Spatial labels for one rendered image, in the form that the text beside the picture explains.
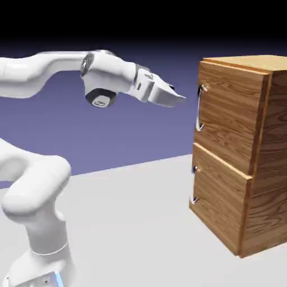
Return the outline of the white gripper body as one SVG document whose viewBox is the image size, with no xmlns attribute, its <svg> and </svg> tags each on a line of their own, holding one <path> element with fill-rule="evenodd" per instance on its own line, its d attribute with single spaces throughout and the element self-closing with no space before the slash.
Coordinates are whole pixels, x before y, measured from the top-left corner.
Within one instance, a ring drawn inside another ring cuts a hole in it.
<svg viewBox="0 0 287 287">
<path fill-rule="evenodd" d="M 175 90 L 158 75 L 153 73 L 152 76 L 154 84 L 148 97 L 149 102 L 164 107 L 175 107 L 177 104 L 186 101 L 185 96 L 177 94 Z"/>
</svg>

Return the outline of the light wood cabinet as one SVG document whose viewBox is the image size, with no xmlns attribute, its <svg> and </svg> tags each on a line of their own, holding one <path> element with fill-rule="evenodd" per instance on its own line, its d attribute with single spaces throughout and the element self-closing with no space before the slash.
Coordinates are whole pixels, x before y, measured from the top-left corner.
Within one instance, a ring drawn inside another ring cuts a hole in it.
<svg viewBox="0 0 287 287">
<path fill-rule="evenodd" d="M 241 55 L 201 61 L 270 75 L 237 255 L 244 258 L 287 243 L 287 56 Z"/>
</svg>

